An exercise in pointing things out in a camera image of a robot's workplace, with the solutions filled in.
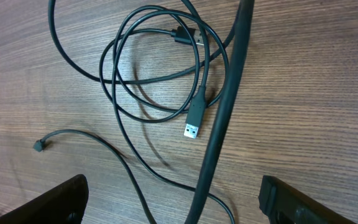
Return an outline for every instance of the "metal usb connector tip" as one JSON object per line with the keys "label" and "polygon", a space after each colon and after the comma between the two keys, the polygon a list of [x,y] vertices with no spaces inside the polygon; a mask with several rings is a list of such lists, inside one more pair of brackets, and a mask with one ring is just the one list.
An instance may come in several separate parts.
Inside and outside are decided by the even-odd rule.
{"label": "metal usb connector tip", "polygon": [[198,127],[191,124],[186,124],[185,133],[186,137],[195,139],[197,137]]}
{"label": "metal usb connector tip", "polygon": [[201,35],[201,32],[199,30],[196,29],[194,31],[193,38],[196,41],[196,44],[204,46],[203,36]]}

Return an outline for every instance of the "black device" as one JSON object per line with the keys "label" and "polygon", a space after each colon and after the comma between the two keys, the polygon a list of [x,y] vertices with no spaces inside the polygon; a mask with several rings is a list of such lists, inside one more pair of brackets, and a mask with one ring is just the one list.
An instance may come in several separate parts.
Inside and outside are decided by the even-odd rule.
{"label": "black device", "polygon": [[88,202],[88,183],[76,175],[0,217],[0,224],[79,224]]}
{"label": "black device", "polygon": [[271,224],[355,224],[280,179],[267,175],[260,186],[259,208]]}

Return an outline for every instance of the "thick black cable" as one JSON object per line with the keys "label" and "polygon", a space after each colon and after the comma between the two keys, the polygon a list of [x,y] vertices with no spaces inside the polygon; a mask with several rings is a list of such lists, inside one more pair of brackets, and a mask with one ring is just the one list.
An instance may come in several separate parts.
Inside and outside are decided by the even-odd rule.
{"label": "thick black cable", "polygon": [[42,142],[42,144],[45,144],[46,141],[48,140],[48,138],[55,136],[57,134],[64,134],[64,133],[80,134],[80,135],[86,136],[86,137],[91,138],[91,139],[97,141],[98,143],[104,145],[106,148],[108,148],[118,158],[118,160],[121,162],[121,164],[124,166],[125,170],[127,171],[128,176],[131,179],[133,186],[135,187],[137,196],[139,197],[139,200],[142,204],[143,211],[146,214],[147,219],[149,220],[150,223],[157,223],[154,220],[152,213],[150,212],[149,206],[147,206],[146,199],[144,198],[143,193],[142,193],[139,185],[137,184],[136,179],[135,179],[131,169],[129,168],[128,164],[125,162],[124,158],[122,158],[121,153],[118,151],[118,149],[116,149],[114,146],[112,146],[106,140],[104,140],[103,138],[101,138],[97,135],[90,134],[85,131],[75,130],[75,129],[63,129],[63,130],[53,131],[53,132],[45,135],[40,140],[40,142]]}
{"label": "thick black cable", "polygon": [[198,222],[204,209],[209,188],[211,187],[247,57],[254,1],[255,0],[241,0],[240,2],[239,18],[235,31],[236,38],[234,39],[229,72],[223,86],[221,102],[216,112],[203,165],[201,166],[200,175],[198,177],[196,192],[185,222],[186,224]]}

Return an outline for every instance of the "black plastic object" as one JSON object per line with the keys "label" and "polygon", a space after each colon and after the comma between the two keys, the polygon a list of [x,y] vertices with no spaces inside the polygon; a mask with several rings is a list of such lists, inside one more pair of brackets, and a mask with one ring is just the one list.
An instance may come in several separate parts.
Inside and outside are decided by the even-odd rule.
{"label": "black plastic object", "polygon": [[259,208],[271,224],[354,224],[280,179],[267,175],[260,186]]}
{"label": "black plastic object", "polygon": [[88,183],[84,175],[49,190],[27,204],[0,217],[0,224],[79,224],[88,202]]}
{"label": "black plastic object", "polygon": [[235,24],[236,38],[234,39],[229,70],[227,71],[227,78],[223,84],[222,96],[216,112],[211,135],[209,136],[203,165],[201,166],[190,211],[186,218],[186,224],[198,223],[204,209],[209,188],[211,187],[215,168],[218,164],[223,140],[226,135],[227,127],[229,126],[231,113],[233,111],[237,91],[241,82],[242,71],[246,62],[254,3],[255,0],[240,1],[238,13],[239,17]]}
{"label": "black plastic object", "polygon": [[34,146],[33,148],[37,151],[37,152],[41,152],[45,149],[46,145],[45,145],[45,142],[42,141],[42,140],[37,140],[35,143],[34,143]]}
{"label": "black plastic object", "polygon": [[201,127],[206,108],[205,87],[199,86],[197,94],[191,100],[186,124]]}
{"label": "black plastic object", "polygon": [[188,28],[190,36],[187,34],[185,28],[182,26],[178,26],[176,30],[171,31],[171,36],[174,38],[175,42],[181,43],[181,44],[187,44],[191,45],[191,37],[194,36],[194,33],[196,32],[196,29]]}

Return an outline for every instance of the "wood grain surface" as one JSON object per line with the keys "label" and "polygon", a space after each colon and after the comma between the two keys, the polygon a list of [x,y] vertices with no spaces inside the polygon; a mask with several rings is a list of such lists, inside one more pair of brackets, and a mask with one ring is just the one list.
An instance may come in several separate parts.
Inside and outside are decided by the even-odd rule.
{"label": "wood grain surface", "polygon": [[[224,39],[238,0],[192,2]],[[72,69],[56,50],[47,4],[0,0],[0,214],[84,174],[89,201],[83,223],[147,223],[125,170],[99,144],[66,134],[53,138],[47,151],[32,149],[44,134],[71,128],[94,132],[123,152],[158,223],[183,223],[193,194],[160,182],[138,163],[100,84]],[[98,75],[99,57],[123,19],[146,4],[186,10],[179,0],[58,0],[56,26],[63,47]],[[141,25],[176,26],[168,16]],[[193,64],[190,46],[150,34],[129,39],[119,68],[131,80]],[[111,71],[111,53],[105,71]],[[219,58],[211,64],[208,97],[219,91],[223,76]],[[193,75],[187,75],[131,88],[178,108],[192,82]],[[140,107],[122,88],[118,97],[137,116],[167,115]],[[197,140],[183,136],[185,116],[162,124],[123,116],[123,122],[157,172],[195,186],[216,108],[207,110]],[[282,179],[358,223],[358,1],[256,0],[246,67],[211,192],[231,207],[239,223],[268,223],[257,200],[263,175]],[[200,223],[228,222],[224,210],[208,200]]]}

